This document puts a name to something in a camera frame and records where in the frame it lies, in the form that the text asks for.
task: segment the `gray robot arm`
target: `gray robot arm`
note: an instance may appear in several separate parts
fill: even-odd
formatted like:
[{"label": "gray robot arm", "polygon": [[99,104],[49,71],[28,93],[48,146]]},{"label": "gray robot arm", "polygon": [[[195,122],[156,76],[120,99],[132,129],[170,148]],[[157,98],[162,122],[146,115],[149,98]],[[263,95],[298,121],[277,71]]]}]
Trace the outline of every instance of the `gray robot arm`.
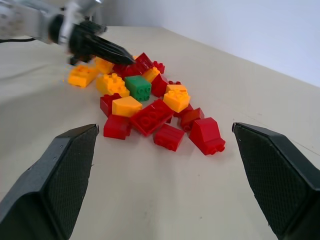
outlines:
[{"label": "gray robot arm", "polygon": [[46,44],[59,44],[73,55],[72,65],[88,62],[94,56],[115,64],[133,64],[135,60],[123,47],[98,36],[107,30],[101,25],[102,3],[70,0],[62,12],[41,0],[0,0],[0,40],[29,36]]}]

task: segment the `toy brick pile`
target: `toy brick pile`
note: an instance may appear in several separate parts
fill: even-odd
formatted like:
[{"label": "toy brick pile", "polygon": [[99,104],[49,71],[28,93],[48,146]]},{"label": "toy brick pile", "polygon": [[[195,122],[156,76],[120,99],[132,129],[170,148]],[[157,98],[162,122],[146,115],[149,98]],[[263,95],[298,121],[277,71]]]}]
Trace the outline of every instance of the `toy brick pile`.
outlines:
[{"label": "toy brick pile", "polygon": [[[102,94],[100,108],[107,116],[104,137],[125,140],[134,128],[145,137],[154,134],[156,145],[176,151],[187,133],[205,155],[225,149],[217,122],[190,105],[187,88],[168,81],[162,63],[152,62],[145,53],[129,66],[97,57],[94,61],[95,66],[75,67],[68,83],[85,88],[97,78],[96,88]],[[158,99],[143,108],[141,102],[149,100],[151,94]],[[180,128],[169,125],[172,117],[179,118]]]}]

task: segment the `green lego brick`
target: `green lego brick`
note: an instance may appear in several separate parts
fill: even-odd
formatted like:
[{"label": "green lego brick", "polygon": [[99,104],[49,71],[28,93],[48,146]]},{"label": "green lego brick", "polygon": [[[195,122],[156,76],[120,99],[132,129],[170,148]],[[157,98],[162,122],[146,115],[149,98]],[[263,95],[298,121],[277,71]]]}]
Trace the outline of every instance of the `green lego brick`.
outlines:
[{"label": "green lego brick", "polygon": [[125,87],[130,91],[130,96],[139,102],[147,101],[151,94],[151,83],[143,76],[127,76],[124,78]]}]

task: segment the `2x2 lego brick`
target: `2x2 lego brick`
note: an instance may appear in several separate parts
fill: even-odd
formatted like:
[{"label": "2x2 lego brick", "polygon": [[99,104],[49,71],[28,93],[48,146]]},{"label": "2x2 lego brick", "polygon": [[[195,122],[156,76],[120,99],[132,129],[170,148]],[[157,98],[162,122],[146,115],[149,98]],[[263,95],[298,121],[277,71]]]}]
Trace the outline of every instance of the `2x2 lego brick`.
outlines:
[{"label": "2x2 lego brick", "polygon": [[109,115],[103,127],[103,136],[106,138],[125,140],[130,136],[130,119],[125,116]]},{"label": "2x2 lego brick", "polygon": [[173,115],[174,111],[161,99],[158,99],[133,115],[130,118],[130,122],[139,132],[147,137]]},{"label": "2x2 lego brick", "polygon": [[139,102],[149,100],[152,85],[143,76],[127,76],[124,81],[130,96]]},{"label": "2x2 lego brick", "polygon": [[168,124],[162,125],[154,135],[154,143],[171,151],[177,151],[185,132]]}]

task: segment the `white wall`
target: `white wall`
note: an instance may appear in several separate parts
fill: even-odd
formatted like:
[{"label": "white wall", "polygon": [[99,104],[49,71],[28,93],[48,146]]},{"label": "white wall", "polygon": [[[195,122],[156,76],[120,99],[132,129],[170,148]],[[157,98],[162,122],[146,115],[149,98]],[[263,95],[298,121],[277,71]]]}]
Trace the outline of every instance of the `white wall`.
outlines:
[{"label": "white wall", "polygon": [[107,1],[109,25],[161,26],[320,86],[319,0]]}]

